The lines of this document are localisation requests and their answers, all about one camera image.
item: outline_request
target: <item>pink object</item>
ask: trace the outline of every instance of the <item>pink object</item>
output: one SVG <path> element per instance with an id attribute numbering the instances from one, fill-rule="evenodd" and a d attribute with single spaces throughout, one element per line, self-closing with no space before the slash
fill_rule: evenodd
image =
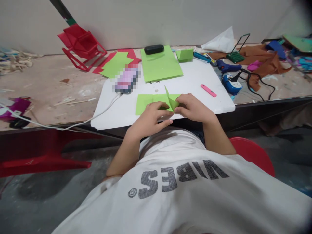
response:
<path id="1" fill-rule="evenodd" d="M 230 138 L 237 154 L 246 161 L 254 163 L 269 175 L 275 177 L 273 164 L 267 153 L 256 143 L 242 137 Z"/>
<path id="2" fill-rule="evenodd" d="M 0 177 L 89 168 L 91 162 L 62 158 L 63 147 L 77 139 L 101 135 L 55 129 L 7 134 L 1 139 Z"/>
<path id="3" fill-rule="evenodd" d="M 214 98 L 217 96 L 217 94 L 216 93 L 214 93 L 211 89 L 209 89 L 206 85 L 202 85 L 201 84 L 201 87 L 207 92 L 207 93 L 209 93 L 211 96 L 213 96 Z"/>
<path id="4" fill-rule="evenodd" d="M 131 67 L 132 64 L 139 64 L 139 62 L 141 61 L 140 58 L 136 57 L 136 54 L 134 53 L 133 49 L 119 49 L 117 50 L 118 52 L 128 52 L 127 58 L 131 58 L 133 59 L 133 61 L 131 63 L 128 64 L 128 67 Z M 99 74 L 100 72 L 103 71 L 102 67 L 108 63 L 114 56 L 115 56 L 116 52 L 111 53 L 108 55 L 108 57 L 100 64 L 98 65 L 97 68 L 94 69 L 94 71 L 92 73 L 94 74 Z"/>
<path id="5" fill-rule="evenodd" d="M 7 106 L 7 107 L 19 116 L 22 116 L 25 113 L 25 111 L 27 110 L 27 108 L 29 107 L 31 103 L 27 99 L 23 99 L 19 97 L 9 98 L 9 100 L 13 101 L 14 104 L 11 106 Z M 0 120 L 5 121 L 5 122 L 10 122 L 14 119 L 16 119 L 16 117 L 8 111 L 0 115 Z"/>
<path id="6" fill-rule="evenodd" d="M 247 69 L 249 71 L 254 71 L 254 70 L 257 70 L 263 63 L 262 62 L 259 62 L 258 60 L 249 64 L 249 66 L 247 67 Z"/>
<path id="7" fill-rule="evenodd" d="M 63 52 L 67 55 L 75 67 L 81 70 L 88 72 L 97 61 L 99 61 L 102 57 L 104 57 L 105 54 L 107 54 L 106 50 L 96 40 L 91 32 L 84 30 L 78 24 L 74 24 L 68 28 L 65 28 L 64 33 L 58 35 L 58 37 L 68 48 L 68 50 L 62 48 Z M 99 51 L 97 46 L 100 46 L 103 51 Z M 84 62 L 79 61 L 71 53 L 71 51 L 73 51 L 79 57 L 84 59 L 86 58 L 87 60 Z M 100 56 L 89 67 L 85 65 L 88 61 L 99 54 Z"/>

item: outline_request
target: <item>red plastic chair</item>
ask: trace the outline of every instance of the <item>red plastic chair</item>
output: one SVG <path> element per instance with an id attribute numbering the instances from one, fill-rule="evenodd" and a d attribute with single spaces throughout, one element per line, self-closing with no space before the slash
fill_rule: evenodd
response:
<path id="1" fill-rule="evenodd" d="M 64 33 L 59 34 L 58 37 L 68 48 L 68 50 L 62 48 L 63 52 L 67 55 L 75 67 L 81 70 L 88 72 L 99 59 L 107 54 L 107 51 L 91 34 L 91 32 L 84 30 L 78 24 L 73 24 L 72 26 L 65 28 Z M 100 46 L 103 51 L 99 51 L 97 46 Z M 71 53 L 71 51 L 73 51 L 79 57 L 86 58 L 87 60 L 84 62 L 79 61 Z M 85 64 L 98 54 L 101 55 L 89 67 L 87 67 Z"/>
<path id="2" fill-rule="evenodd" d="M 64 159 L 61 151 L 73 140 L 102 137 L 54 129 L 7 134 L 1 139 L 0 177 L 89 168 L 91 162 Z"/>
<path id="3" fill-rule="evenodd" d="M 267 153 L 256 143 L 242 137 L 230 138 L 237 154 L 249 162 L 254 163 L 269 175 L 275 177 L 272 162 Z"/>

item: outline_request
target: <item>white tissue paper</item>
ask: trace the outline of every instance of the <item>white tissue paper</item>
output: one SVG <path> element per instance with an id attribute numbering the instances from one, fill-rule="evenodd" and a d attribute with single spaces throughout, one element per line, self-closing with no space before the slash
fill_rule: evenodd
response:
<path id="1" fill-rule="evenodd" d="M 201 47 L 203 49 L 230 53 L 233 50 L 234 46 L 233 28 L 231 26 L 211 41 L 203 44 Z"/>

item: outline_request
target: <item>blue stapler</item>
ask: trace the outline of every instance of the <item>blue stapler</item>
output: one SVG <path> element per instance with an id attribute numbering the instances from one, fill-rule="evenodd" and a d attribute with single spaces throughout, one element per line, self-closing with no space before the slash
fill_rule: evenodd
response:
<path id="1" fill-rule="evenodd" d="M 207 58 L 206 56 L 200 54 L 200 53 L 197 53 L 197 52 L 194 52 L 194 57 L 195 58 L 198 58 L 198 59 L 201 59 L 201 60 L 204 60 L 206 61 L 207 63 L 210 63 L 211 62 L 211 59 L 210 58 Z"/>

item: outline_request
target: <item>pink utility knife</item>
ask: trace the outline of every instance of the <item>pink utility knife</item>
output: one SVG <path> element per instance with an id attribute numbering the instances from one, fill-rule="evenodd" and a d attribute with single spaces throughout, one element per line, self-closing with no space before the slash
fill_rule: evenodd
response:
<path id="1" fill-rule="evenodd" d="M 213 96 L 214 98 L 217 96 L 217 94 L 216 93 L 214 93 L 213 91 L 211 91 L 211 89 L 210 88 L 208 88 L 206 85 L 202 85 L 201 84 L 201 87 L 207 92 L 207 93 L 209 93 L 211 96 Z"/>

